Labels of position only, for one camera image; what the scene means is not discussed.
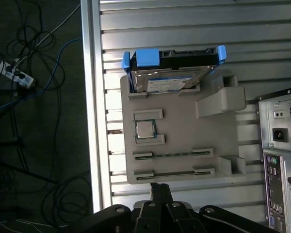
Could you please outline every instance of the power socket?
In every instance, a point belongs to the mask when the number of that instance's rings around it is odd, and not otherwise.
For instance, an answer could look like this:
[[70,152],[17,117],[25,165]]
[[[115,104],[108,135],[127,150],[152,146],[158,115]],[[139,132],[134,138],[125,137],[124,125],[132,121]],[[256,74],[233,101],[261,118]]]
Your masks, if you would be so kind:
[[[6,68],[10,66],[7,62],[5,62],[5,65],[3,65],[3,62],[0,63],[0,73],[2,72],[2,75],[5,75],[9,79],[13,79],[13,81],[18,82],[21,86],[26,87],[27,89],[31,88],[34,84],[33,77],[29,76],[28,74],[25,74],[24,72],[20,71],[19,69],[12,69],[12,72],[9,72],[6,70]],[[18,76],[14,76],[15,71],[19,71],[19,73],[25,75],[23,79],[19,78]]]

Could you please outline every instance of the bolt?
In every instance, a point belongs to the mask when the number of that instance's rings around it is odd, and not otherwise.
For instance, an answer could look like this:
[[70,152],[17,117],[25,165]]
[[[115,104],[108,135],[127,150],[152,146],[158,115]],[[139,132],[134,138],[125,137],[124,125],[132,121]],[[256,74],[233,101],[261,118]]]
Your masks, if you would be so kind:
[[179,204],[178,202],[174,202],[174,203],[172,203],[172,206],[173,206],[173,207],[179,207],[180,204]]
[[124,209],[123,208],[118,208],[118,209],[116,209],[116,211],[121,213],[121,212],[124,212]]
[[213,212],[214,212],[214,209],[212,209],[212,208],[207,208],[205,211],[206,211],[207,213],[213,213]]

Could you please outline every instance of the black cable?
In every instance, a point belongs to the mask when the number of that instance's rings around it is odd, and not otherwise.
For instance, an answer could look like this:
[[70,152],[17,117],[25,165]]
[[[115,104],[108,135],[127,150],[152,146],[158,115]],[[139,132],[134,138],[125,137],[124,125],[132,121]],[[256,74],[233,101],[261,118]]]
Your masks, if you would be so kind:
[[19,3],[18,3],[17,0],[14,0],[14,1],[15,1],[16,5],[17,5],[17,8],[18,8],[18,12],[20,14],[20,19],[21,19],[22,25],[24,26],[25,25],[25,22],[24,22],[23,13],[22,13],[22,11],[20,9]]
[[[49,38],[49,36],[52,36],[53,35],[53,33],[54,32],[56,32],[59,28],[61,28],[75,13],[76,13],[76,11],[78,10],[78,9],[80,9],[80,7],[81,7],[81,5],[79,4],[78,5],[78,7],[60,24],[60,25],[58,25],[54,30],[52,30],[46,37],[44,37],[40,42],[39,42],[39,48],[41,48],[41,42],[43,42],[44,43],[44,41],[47,39],[47,38]],[[19,58],[21,58],[21,62],[26,58],[27,56],[24,56],[24,57],[21,57],[21,56],[19,56]]]
[[[48,59],[50,59],[50,60],[52,60],[54,63],[56,63],[56,59],[54,59],[54,58],[52,58],[51,56],[49,56],[49,55],[47,55],[47,54],[45,54],[45,53],[42,53],[42,52],[38,52],[38,56],[40,57],[40,59],[41,59],[41,61],[43,62],[43,64],[47,67],[48,65],[47,65],[47,63],[46,63],[46,61],[44,60],[43,61],[43,58],[41,58],[41,57],[47,57]],[[45,86],[40,86],[39,84],[37,84],[37,86],[38,87],[40,87],[40,88],[43,88],[43,89],[45,89],[46,91],[53,91],[53,90],[57,90],[57,89],[59,89],[59,88],[61,88],[63,85],[64,85],[64,83],[65,83],[65,80],[66,80],[66,72],[65,72],[65,69],[63,68],[63,66],[58,62],[58,66],[59,66],[59,68],[61,69],[61,71],[62,71],[62,73],[63,73],[63,78],[62,78],[62,80],[61,80],[61,82],[60,83],[57,83],[57,79],[54,79],[53,81],[54,81],[54,83],[55,83],[55,86],[54,87],[48,87],[48,88],[45,88]],[[52,74],[52,70],[51,70],[51,68],[48,66],[48,72],[50,73],[50,74]]]
[[[77,176],[67,179],[65,182],[48,191],[40,206],[41,214],[46,223],[58,228],[63,224],[69,224],[90,215],[92,188],[89,174],[90,171],[83,172]],[[76,182],[78,182],[78,186],[80,185],[79,182],[86,184],[88,189],[87,194],[80,190],[69,190],[69,186]],[[52,208],[50,213],[47,214],[44,207],[48,200],[51,201]]]
[[29,1],[29,0],[22,0],[22,1],[32,3],[32,4],[34,4],[34,5],[36,5],[36,6],[38,7],[38,10],[39,10],[40,31],[43,31],[42,10],[41,10],[41,6],[40,6],[38,3],[34,2],[34,1]]
[[[33,37],[30,40],[24,40],[21,38],[21,33],[22,31],[27,31],[28,29],[30,29],[33,32]],[[50,39],[49,42],[39,46],[38,48],[36,48],[37,44],[40,41],[40,37],[45,37],[44,35],[50,35]],[[18,29],[18,31],[16,32],[16,39],[11,40],[7,45],[6,45],[6,53],[13,58],[22,58],[24,56],[29,56],[33,51],[36,50],[42,50],[45,49],[47,47],[49,47],[50,45],[52,45],[55,42],[55,36],[53,34],[51,34],[50,32],[47,31],[37,31],[34,27],[29,26],[29,25],[25,25],[22,26]],[[15,54],[14,49],[17,45],[22,46],[23,48],[21,49],[21,51],[18,54]]]

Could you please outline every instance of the dark floor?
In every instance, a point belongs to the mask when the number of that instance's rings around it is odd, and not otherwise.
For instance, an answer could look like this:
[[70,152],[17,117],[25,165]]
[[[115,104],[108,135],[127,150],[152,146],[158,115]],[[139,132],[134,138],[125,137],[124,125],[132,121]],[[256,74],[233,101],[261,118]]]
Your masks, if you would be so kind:
[[[51,31],[58,26],[79,4],[79,1],[76,0],[38,0],[36,2],[41,5],[43,26],[46,31]],[[29,24],[38,28],[38,8],[24,0],[19,0],[19,4],[23,15],[30,12]],[[21,20],[16,1],[0,0],[0,52],[5,56],[7,56],[5,47],[8,42],[16,38],[16,32],[20,26]],[[56,45],[46,53],[56,58],[62,45],[71,39],[81,38],[80,10],[54,35],[56,36]],[[60,63],[65,69],[66,81],[61,88],[62,116],[57,134],[57,153],[55,153],[52,178],[57,181],[64,181],[71,176],[89,170],[81,40],[66,47]],[[33,58],[32,76],[40,83],[46,83],[50,77],[49,72],[37,57]],[[56,78],[61,80],[62,73],[60,71],[58,71]],[[11,82],[6,77],[1,77],[0,81]],[[0,94],[0,106],[9,102],[9,98],[9,93]],[[24,154],[29,171],[44,177],[49,177],[51,170],[57,111],[55,91],[47,91],[44,95],[22,101],[15,107],[18,130],[25,144]],[[12,139],[10,117],[9,114],[6,114],[0,119],[0,141]],[[0,159],[21,167],[15,148],[0,148]],[[45,185],[45,182],[18,172],[15,172],[15,184],[19,194],[15,199],[14,195],[0,196],[0,208],[4,206],[22,207],[29,211],[28,215],[24,215],[28,220],[45,223],[41,216],[40,205],[43,197],[53,185],[49,185],[43,192],[21,194],[24,191],[39,190]],[[74,182],[72,186],[74,189],[82,190],[85,193],[89,192],[80,181]],[[51,202],[49,201],[45,206],[46,211],[49,211],[50,207]],[[32,226],[22,223],[7,223],[7,226],[24,233],[38,232]],[[44,233],[53,231],[52,228],[47,227],[40,227],[40,230]]]

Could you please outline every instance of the hard drive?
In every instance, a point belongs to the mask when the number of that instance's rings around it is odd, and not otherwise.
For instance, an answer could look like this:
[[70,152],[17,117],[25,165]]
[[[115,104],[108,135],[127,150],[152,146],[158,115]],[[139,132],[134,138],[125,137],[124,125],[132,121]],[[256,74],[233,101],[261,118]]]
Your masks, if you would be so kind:
[[131,92],[165,93],[194,88],[226,59],[225,46],[193,51],[137,50],[124,54]]

